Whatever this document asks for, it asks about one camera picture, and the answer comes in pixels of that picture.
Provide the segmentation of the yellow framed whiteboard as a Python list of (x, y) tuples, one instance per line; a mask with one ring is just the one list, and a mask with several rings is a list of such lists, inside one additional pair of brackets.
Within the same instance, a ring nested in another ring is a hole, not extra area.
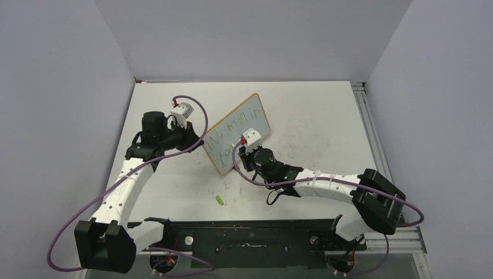
[(203, 138), (203, 148), (219, 175), (225, 176), (233, 168), (231, 144), (236, 144), (249, 128), (258, 131), (262, 139), (271, 132), (267, 114), (257, 93), (213, 125)]

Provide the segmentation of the green marker cap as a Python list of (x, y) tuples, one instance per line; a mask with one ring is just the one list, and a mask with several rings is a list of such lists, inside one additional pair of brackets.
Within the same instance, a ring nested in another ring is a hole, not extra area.
[(218, 202), (219, 205), (221, 205), (221, 206), (224, 205), (224, 202), (223, 202), (222, 198), (219, 195), (216, 195), (215, 198), (216, 198), (216, 200), (217, 200), (217, 202)]

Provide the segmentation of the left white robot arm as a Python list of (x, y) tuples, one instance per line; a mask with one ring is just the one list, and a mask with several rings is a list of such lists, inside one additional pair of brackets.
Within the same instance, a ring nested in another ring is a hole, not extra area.
[(161, 221), (143, 221), (129, 228), (133, 207), (147, 181), (155, 173), (158, 157), (176, 149), (193, 151), (203, 144), (187, 119), (188, 112), (174, 108), (167, 126), (162, 112), (146, 112), (142, 130), (127, 149), (118, 177), (118, 185), (103, 195), (102, 205), (88, 221), (79, 221), (74, 229), (80, 264), (85, 269), (127, 273), (136, 255), (153, 245), (167, 250), (173, 244), (173, 234)]

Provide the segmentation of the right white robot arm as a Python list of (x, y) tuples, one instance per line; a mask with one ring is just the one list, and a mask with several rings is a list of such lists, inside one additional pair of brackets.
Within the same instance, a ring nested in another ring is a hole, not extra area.
[(343, 249), (356, 237), (375, 231), (393, 235), (398, 227), (405, 194), (374, 169), (362, 174), (335, 175), (311, 171), (278, 161), (271, 149), (238, 151), (243, 167), (263, 179), (278, 196), (326, 198), (353, 205), (355, 211), (339, 215), (329, 232), (330, 244)]

